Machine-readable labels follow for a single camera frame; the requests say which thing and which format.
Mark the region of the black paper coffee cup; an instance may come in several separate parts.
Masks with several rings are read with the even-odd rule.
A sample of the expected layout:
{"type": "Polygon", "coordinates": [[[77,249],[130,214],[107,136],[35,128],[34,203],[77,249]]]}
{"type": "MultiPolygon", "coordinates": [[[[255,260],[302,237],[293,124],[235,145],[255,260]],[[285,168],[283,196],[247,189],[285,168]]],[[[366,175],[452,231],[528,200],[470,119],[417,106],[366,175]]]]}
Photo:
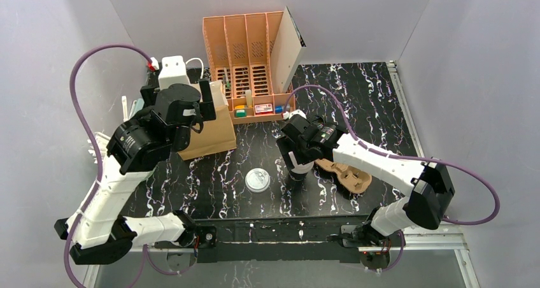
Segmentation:
{"type": "Polygon", "coordinates": [[[303,181],[306,178],[306,175],[310,173],[312,168],[294,168],[288,171],[289,176],[294,181],[303,181]]]}

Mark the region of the brown paper takeout bag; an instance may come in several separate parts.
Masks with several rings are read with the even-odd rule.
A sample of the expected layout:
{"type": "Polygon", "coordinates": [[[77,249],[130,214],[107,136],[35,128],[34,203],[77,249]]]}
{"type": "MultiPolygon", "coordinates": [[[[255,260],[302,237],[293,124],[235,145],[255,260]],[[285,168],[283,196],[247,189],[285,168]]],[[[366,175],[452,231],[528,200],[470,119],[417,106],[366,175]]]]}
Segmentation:
{"type": "Polygon", "coordinates": [[[183,160],[234,150],[237,147],[236,133],[225,97],[225,85],[222,80],[213,80],[210,88],[216,119],[204,122],[201,133],[191,131],[190,145],[178,153],[183,160]]]}

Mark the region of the white plastic cup lid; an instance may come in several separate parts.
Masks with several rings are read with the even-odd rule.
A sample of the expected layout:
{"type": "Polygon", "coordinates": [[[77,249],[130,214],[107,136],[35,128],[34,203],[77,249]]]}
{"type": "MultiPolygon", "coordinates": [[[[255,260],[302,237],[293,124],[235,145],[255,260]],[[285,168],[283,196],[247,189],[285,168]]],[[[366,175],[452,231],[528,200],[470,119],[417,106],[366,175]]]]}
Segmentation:
{"type": "Polygon", "coordinates": [[[269,173],[262,168],[253,168],[245,176],[245,184],[250,192],[260,193],[270,186],[269,173]]]}

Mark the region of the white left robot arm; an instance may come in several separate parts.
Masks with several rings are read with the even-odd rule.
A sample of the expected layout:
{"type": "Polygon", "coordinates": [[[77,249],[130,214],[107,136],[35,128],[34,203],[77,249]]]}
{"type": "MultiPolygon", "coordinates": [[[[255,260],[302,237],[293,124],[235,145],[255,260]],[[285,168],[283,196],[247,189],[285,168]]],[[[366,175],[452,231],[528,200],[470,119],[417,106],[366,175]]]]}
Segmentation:
{"type": "Polygon", "coordinates": [[[75,264],[111,264],[133,247],[161,241],[192,249],[214,245],[215,228],[197,225],[183,211],[142,218],[125,217],[121,211],[158,163],[185,150],[192,133],[200,133],[215,118],[211,86],[204,79],[196,86],[176,83],[158,91],[154,104],[117,127],[95,186],[71,217],[54,225],[75,264]]]}

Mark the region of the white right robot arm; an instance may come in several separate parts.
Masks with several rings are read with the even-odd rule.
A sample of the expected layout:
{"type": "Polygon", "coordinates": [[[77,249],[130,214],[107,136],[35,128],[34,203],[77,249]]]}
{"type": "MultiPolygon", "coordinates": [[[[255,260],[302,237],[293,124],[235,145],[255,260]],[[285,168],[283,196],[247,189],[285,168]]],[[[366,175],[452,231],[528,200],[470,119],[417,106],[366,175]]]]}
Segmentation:
{"type": "Polygon", "coordinates": [[[379,241],[398,230],[419,226],[435,230],[443,220],[455,189],[445,165],[401,156],[356,140],[344,127],[297,110],[284,115],[277,144],[289,173],[303,179],[314,165],[336,174],[351,192],[364,192],[377,178],[403,195],[375,208],[351,236],[379,241]]]}

